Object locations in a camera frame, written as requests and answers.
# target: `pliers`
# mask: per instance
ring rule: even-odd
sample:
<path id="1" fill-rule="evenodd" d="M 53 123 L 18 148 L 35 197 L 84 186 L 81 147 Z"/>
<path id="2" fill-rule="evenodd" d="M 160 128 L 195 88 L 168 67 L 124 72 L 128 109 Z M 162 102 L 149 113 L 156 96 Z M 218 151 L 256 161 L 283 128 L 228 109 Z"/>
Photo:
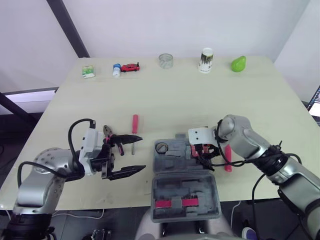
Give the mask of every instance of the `pliers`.
<path id="1" fill-rule="evenodd" d="M 103 126 L 103 134 L 104 134 L 104 137 L 105 139 L 103 140 L 103 142 L 105 142 L 106 144 L 110 144 L 110 145 L 113 145 L 114 142 L 112 141 L 112 137 L 116 137 L 117 135 L 113 134 L 112 133 L 112 130 L 110 127 L 108 127 L 107 125 L 104 125 Z M 124 148 L 122 147 L 122 144 L 120 142 L 115 142 L 116 146 L 118 147 L 118 150 L 119 150 L 119 154 L 121 156 L 125 155 L 125 152 L 124 152 Z"/>

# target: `small box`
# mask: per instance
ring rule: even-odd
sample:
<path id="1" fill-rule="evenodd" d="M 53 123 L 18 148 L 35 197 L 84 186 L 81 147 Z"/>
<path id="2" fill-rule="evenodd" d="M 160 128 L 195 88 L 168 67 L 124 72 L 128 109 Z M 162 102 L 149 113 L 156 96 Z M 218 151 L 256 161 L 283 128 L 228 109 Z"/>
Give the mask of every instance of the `small box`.
<path id="1" fill-rule="evenodd" d="M 83 66 L 82 67 L 82 76 L 87 78 L 93 78 L 95 76 L 95 68 L 93 65 Z"/>

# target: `cable connector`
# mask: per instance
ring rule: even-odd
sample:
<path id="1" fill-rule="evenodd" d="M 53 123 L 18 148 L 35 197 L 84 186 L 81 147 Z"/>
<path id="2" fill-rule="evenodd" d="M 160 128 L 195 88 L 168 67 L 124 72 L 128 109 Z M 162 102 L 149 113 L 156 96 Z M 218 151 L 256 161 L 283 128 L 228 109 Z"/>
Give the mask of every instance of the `cable connector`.
<path id="1" fill-rule="evenodd" d="M 95 120 L 90 121 L 89 128 L 96 129 L 96 121 Z"/>

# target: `white wall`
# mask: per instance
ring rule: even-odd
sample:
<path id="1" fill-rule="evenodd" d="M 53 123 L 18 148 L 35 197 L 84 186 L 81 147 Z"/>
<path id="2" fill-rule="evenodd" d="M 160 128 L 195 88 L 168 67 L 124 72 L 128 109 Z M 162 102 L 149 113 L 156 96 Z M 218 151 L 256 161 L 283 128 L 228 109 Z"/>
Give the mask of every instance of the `white wall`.
<path id="1" fill-rule="evenodd" d="M 275 66 L 303 101 L 320 85 L 320 0 L 310 0 Z"/>
<path id="2" fill-rule="evenodd" d="M 264 55 L 276 60 L 309 0 L 64 0 L 91 57 Z"/>
<path id="3" fill-rule="evenodd" d="M 0 6 L 0 92 L 59 86 L 78 58 L 45 0 Z"/>

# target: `red handle screwdriver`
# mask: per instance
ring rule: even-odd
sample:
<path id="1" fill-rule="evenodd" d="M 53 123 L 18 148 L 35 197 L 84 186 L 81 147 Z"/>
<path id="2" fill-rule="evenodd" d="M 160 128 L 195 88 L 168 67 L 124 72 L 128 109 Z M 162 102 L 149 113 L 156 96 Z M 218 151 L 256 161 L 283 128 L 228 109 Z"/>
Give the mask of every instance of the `red handle screwdriver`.
<path id="1" fill-rule="evenodd" d="M 139 116 L 134 114 L 132 117 L 132 134 L 138 133 Z M 131 154 L 135 155 L 135 143 L 132 143 Z"/>
<path id="2" fill-rule="evenodd" d="M 227 146 L 225 146 L 224 148 L 224 155 L 226 157 L 226 159 L 228 159 L 229 162 L 232 162 L 232 151 L 231 151 L 231 147 L 228 144 Z M 226 172 L 231 173 L 232 172 L 232 166 L 231 165 L 224 165 L 224 170 Z"/>

